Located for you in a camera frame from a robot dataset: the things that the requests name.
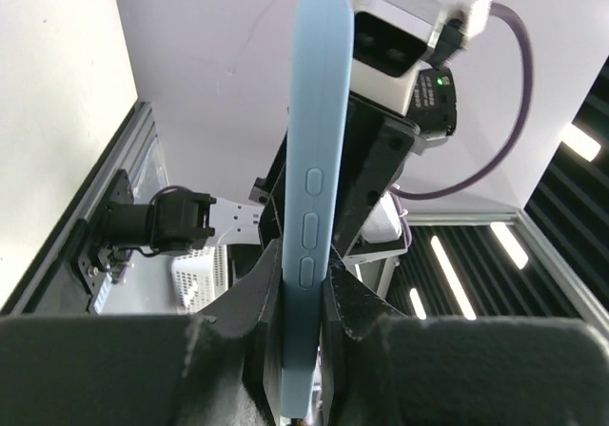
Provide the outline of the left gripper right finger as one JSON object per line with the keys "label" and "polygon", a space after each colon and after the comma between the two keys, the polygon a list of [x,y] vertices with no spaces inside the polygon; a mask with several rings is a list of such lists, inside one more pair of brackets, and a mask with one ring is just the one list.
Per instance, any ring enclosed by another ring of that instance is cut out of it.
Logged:
{"label": "left gripper right finger", "polygon": [[328,425],[604,425],[608,342],[576,319],[408,317],[332,263]]}

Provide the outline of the phone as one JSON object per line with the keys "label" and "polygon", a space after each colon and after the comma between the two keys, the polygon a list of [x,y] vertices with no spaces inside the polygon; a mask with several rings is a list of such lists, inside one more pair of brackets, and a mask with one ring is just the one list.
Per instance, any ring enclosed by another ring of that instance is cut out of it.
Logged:
{"label": "phone", "polygon": [[313,388],[354,40],[348,0],[300,0],[285,157],[281,413],[304,418]]}

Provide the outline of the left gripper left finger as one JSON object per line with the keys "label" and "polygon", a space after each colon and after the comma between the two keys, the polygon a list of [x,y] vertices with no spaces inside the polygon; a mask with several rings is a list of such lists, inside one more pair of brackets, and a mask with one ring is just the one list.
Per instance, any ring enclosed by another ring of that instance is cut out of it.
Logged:
{"label": "left gripper left finger", "polygon": [[2,319],[2,423],[276,424],[281,254],[193,315]]}

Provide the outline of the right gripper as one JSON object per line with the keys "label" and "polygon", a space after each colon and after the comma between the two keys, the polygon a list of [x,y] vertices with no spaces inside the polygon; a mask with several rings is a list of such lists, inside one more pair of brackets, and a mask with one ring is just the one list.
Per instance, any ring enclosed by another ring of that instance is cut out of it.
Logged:
{"label": "right gripper", "polygon": [[[404,242],[365,242],[362,227],[386,189],[397,181],[415,144],[405,118],[354,92],[349,94],[332,245],[343,262],[359,264],[394,257]],[[281,238],[285,219],[285,154],[282,141],[249,199],[264,206],[258,223],[262,246]]]}

